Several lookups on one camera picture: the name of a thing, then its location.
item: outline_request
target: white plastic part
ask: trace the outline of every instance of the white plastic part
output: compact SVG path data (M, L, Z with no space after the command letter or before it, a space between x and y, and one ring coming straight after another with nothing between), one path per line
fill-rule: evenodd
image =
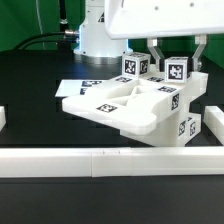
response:
M146 144L180 147L200 132L201 116L190 114L189 106L205 93L207 79L199 72L186 84L165 83L160 72L139 79L122 75L88 89L85 96L63 99L62 107Z
M0 149L0 178L224 174L224 147Z
M86 18L80 26L76 55L96 58L117 58L128 52L127 40L111 40L105 31L104 0L86 0Z
M224 113L217 106L205 107L204 123L224 145Z
M91 150L0 149L0 177L86 177L91 172Z
M105 0L112 39L224 32L223 0Z
M4 127L5 123L6 123L5 109L4 109L4 107L0 107L0 131Z

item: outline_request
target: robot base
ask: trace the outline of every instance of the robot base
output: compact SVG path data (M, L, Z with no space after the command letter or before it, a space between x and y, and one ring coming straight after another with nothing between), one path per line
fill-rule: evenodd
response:
M88 64L121 64L122 56L119 57L93 57L84 54L77 54L77 51L74 53L75 61L81 61Z

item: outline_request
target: green background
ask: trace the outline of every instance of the green background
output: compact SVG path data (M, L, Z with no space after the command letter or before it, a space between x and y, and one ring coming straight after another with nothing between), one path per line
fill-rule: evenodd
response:
M59 31L59 7L57 0L39 0L43 32ZM70 28L78 29L85 17L85 0L66 0L67 19ZM40 34L35 0L0 0L0 51L13 49L24 39ZM205 55L224 68L224 35L210 35ZM46 44L46 49L54 49ZM145 40L130 40L134 51L145 51ZM41 49L32 46L30 49ZM164 38L163 51L195 50L194 37Z

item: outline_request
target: white block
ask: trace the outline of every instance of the white block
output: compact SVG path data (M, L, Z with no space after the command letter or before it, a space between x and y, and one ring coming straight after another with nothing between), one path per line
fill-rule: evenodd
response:
M132 78L140 78L150 71L150 54L133 52L122 57L122 74Z
M133 150L133 176L224 174L223 147Z
M4 109L4 107L0 107L0 131L4 127L5 123L6 123L5 109Z
M93 153L92 176L132 176L132 151L114 148Z
M86 177L92 154L82 149L0 149L0 177Z
M186 83L188 76L188 57L171 57L165 60L165 82Z
M224 145L224 113L217 106L205 107L204 123Z

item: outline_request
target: white base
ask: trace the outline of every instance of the white base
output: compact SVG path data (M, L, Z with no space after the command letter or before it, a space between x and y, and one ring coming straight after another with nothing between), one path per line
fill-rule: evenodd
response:
M189 114L189 107L205 92L208 74L193 72L186 84L161 78L164 73L154 71L139 79L115 77L88 89L84 96L64 99L63 111L120 129L122 135L149 145L182 147L200 132L201 117ZM190 135L192 122L196 126Z

